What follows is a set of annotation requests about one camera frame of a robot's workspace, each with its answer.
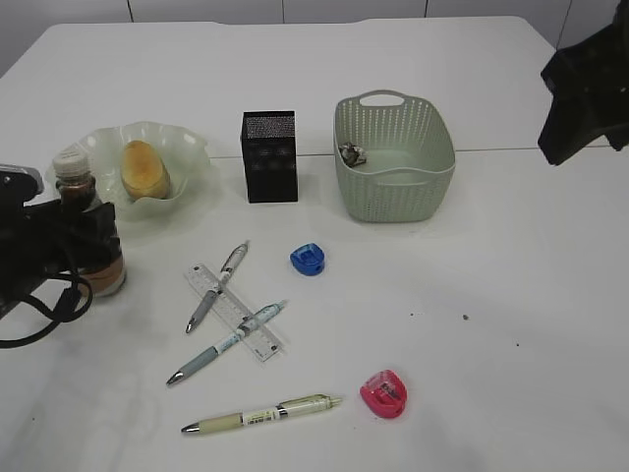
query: blue pencil sharpener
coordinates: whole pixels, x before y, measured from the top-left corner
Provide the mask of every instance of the blue pencil sharpener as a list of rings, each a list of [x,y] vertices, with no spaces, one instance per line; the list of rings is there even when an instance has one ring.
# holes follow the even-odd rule
[[[303,275],[317,275],[325,267],[325,255],[319,246],[310,243],[293,251],[291,263]]]

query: bread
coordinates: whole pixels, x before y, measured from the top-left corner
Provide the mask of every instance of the bread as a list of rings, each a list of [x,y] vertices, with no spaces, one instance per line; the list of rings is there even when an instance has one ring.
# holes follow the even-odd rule
[[[120,168],[122,185],[132,199],[164,199],[170,190],[170,176],[155,149],[144,141],[125,146]]]

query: pen grip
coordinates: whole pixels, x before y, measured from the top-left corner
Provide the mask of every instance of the pen grip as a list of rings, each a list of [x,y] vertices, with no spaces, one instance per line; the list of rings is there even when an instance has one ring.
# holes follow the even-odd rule
[[[209,435],[210,433],[218,433],[220,431],[235,430],[243,426],[243,417],[241,413],[220,416],[210,420],[199,422],[199,433],[201,435]]]
[[[200,301],[199,306],[192,316],[192,318],[197,320],[197,323],[200,323],[200,321],[205,318],[205,315],[207,315],[207,312],[209,312],[209,310],[212,308],[212,305],[214,305],[214,302],[218,298],[218,295],[219,291],[213,289],[207,290],[207,292],[205,292],[205,295],[203,295],[203,299]]]
[[[201,352],[201,354],[198,355],[195,359],[182,367],[180,371],[184,374],[184,376],[189,377],[199,369],[205,367],[217,357],[218,352],[216,352],[216,348],[212,346],[209,349],[205,349],[203,352]]]

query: white wall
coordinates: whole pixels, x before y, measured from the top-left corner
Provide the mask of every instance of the white wall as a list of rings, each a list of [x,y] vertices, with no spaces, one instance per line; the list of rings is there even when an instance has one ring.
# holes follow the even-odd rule
[[[483,17],[506,15],[527,20],[555,46],[570,0],[429,0],[428,17]]]
[[[48,27],[128,21],[126,0],[0,0],[0,76]]]
[[[286,23],[350,23],[423,17],[426,0],[284,0]]]
[[[136,22],[282,23],[282,0],[131,0],[131,8]]]
[[[620,0],[572,0],[559,47],[572,46],[611,24]]]

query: ballpoint pen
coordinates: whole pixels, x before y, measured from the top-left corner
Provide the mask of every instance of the ballpoint pen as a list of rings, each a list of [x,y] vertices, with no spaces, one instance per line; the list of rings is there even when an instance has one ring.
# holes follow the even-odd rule
[[[187,379],[199,369],[205,367],[238,341],[241,341],[245,337],[249,336],[249,334],[253,331],[275,317],[284,308],[286,303],[286,300],[283,300],[279,303],[274,303],[273,305],[267,305],[250,318],[243,320],[243,322],[240,323],[231,334],[221,339],[210,348],[205,349],[196,358],[179,369],[171,376],[170,379],[168,379],[166,384],[177,384],[183,379]]]
[[[223,285],[225,285],[229,281],[232,274],[234,273],[234,270],[236,270],[238,264],[245,257],[248,249],[249,241],[245,241],[234,251],[232,251],[232,254],[229,255],[229,258],[227,258],[227,261],[225,261],[225,264],[221,268],[220,274],[218,275],[218,283],[207,290],[207,292],[205,292],[205,295],[200,301],[199,306],[190,317],[190,321],[186,326],[187,334],[190,334],[192,331],[194,331],[195,328],[200,324],[200,322],[203,321],[203,318],[205,318],[207,312],[209,312],[209,310],[212,308],[212,305],[214,304],[216,298],[221,293],[223,293]]]
[[[327,395],[311,395],[296,400],[282,401],[277,406],[252,412],[240,412],[209,420],[201,420],[182,428],[184,435],[208,435],[221,431],[234,430],[243,426],[257,425],[269,421],[283,420],[295,416],[308,415],[329,410],[340,404],[342,398]]]

